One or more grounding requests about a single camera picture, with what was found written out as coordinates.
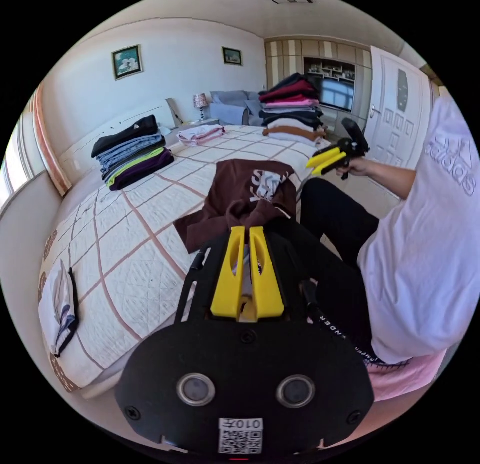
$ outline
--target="white t-shirt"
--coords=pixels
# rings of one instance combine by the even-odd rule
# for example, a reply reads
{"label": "white t-shirt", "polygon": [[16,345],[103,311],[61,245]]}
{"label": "white t-shirt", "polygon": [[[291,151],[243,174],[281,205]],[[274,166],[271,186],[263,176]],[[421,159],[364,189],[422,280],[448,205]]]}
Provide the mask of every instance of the white t-shirt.
{"label": "white t-shirt", "polygon": [[435,102],[407,200],[380,220],[357,262],[384,362],[462,339],[480,296],[480,158],[451,97]]}

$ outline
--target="brown hoodie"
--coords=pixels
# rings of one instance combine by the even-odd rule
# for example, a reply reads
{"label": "brown hoodie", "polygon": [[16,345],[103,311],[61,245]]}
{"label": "brown hoodie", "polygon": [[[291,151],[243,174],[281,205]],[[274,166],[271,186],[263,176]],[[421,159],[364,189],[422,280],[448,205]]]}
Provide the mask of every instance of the brown hoodie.
{"label": "brown hoodie", "polygon": [[297,190],[291,166],[276,161],[230,159],[216,165],[203,209],[175,221],[189,253],[233,226],[264,226],[285,214],[295,216]]}

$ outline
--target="door handle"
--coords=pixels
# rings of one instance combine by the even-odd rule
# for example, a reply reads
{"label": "door handle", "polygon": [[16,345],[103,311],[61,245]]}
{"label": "door handle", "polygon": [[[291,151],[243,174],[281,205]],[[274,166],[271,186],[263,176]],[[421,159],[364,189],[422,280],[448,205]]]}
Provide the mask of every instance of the door handle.
{"label": "door handle", "polygon": [[375,113],[381,114],[382,112],[378,109],[375,109],[375,105],[372,104],[370,109],[370,118],[373,118],[375,116]]}

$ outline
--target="lamp shade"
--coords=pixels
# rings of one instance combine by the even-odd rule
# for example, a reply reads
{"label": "lamp shade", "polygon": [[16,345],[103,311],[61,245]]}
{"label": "lamp shade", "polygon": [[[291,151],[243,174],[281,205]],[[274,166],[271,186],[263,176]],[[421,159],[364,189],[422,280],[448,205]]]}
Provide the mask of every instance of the lamp shade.
{"label": "lamp shade", "polygon": [[193,96],[193,105],[195,106],[195,108],[206,108],[209,103],[205,94],[195,94]]}

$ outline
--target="yellow gripper fingers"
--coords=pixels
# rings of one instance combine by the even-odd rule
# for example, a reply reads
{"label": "yellow gripper fingers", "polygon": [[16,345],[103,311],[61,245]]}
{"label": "yellow gripper fingers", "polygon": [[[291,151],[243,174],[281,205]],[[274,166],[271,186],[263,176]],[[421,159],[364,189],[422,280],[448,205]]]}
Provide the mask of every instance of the yellow gripper fingers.
{"label": "yellow gripper fingers", "polygon": [[310,158],[308,160],[306,167],[316,168],[317,166],[320,166],[325,161],[329,161],[330,158],[337,156],[338,154],[340,154],[340,148],[338,147],[330,149],[329,151],[325,151],[325,153],[317,154],[317,156],[314,156],[313,158]]}
{"label": "yellow gripper fingers", "polygon": [[251,285],[256,318],[280,317],[285,308],[262,227],[250,228],[249,244]]}
{"label": "yellow gripper fingers", "polygon": [[326,170],[327,168],[329,168],[330,166],[332,166],[336,162],[341,161],[342,159],[344,159],[346,157],[347,157],[347,153],[345,153],[345,152],[337,154],[336,156],[331,158],[329,161],[326,161],[326,162],[322,163],[320,166],[316,167],[313,170],[312,174],[313,175],[323,174],[324,170]]}
{"label": "yellow gripper fingers", "polygon": [[210,306],[214,316],[239,320],[244,277],[244,249],[245,227],[235,226],[231,229],[230,240]]}

